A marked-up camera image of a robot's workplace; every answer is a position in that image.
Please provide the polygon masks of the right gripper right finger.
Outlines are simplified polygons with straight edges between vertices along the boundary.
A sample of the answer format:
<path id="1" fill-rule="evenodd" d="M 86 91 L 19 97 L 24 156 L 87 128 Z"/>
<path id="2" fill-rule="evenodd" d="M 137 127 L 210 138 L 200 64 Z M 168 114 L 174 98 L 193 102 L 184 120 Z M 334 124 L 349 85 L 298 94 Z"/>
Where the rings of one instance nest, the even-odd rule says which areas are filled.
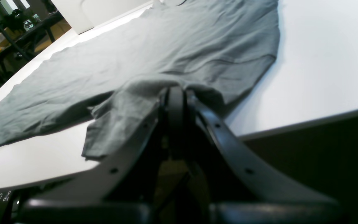
<path id="1" fill-rule="evenodd" d="M 190 155 L 212 179 L 226 178 L 240 193 L 268 202 L 330 203 L 337 201 L 274 169 L 230 131 L 192 90 L 168 89 L 171 142 L 191 141 Z"/>

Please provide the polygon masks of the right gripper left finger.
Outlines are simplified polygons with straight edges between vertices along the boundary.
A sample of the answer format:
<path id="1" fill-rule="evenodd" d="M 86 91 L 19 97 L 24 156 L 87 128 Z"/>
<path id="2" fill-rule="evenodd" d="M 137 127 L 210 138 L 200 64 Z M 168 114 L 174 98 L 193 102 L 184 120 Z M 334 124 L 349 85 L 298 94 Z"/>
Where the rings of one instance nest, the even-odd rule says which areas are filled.
<path id="1" fill-rule="evenodd" d="M 158 169 L 166 155 L 161 149 L 161 139 L 168 94 L 168 90 L 163 91 L 158 107 L 115 153 L 66 184 L 35 197 L 33 202 L 152 201 Z"/>

